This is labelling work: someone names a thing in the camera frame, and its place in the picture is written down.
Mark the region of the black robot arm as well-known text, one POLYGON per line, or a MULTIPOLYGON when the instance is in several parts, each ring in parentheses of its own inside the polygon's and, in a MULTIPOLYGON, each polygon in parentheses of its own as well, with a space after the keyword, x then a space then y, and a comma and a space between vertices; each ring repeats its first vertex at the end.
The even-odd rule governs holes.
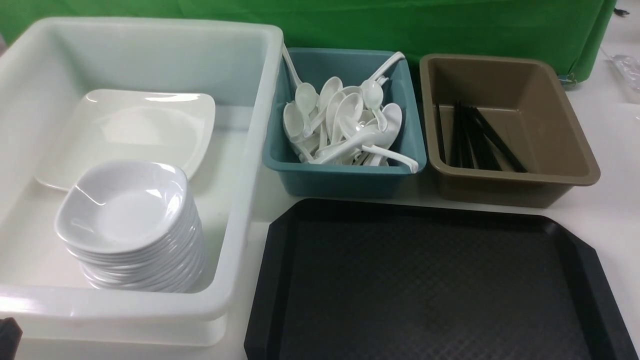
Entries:
POLYGON ((14 317, 0 321, 0 359, 14 360, 23 335, 23 330, 14 317))

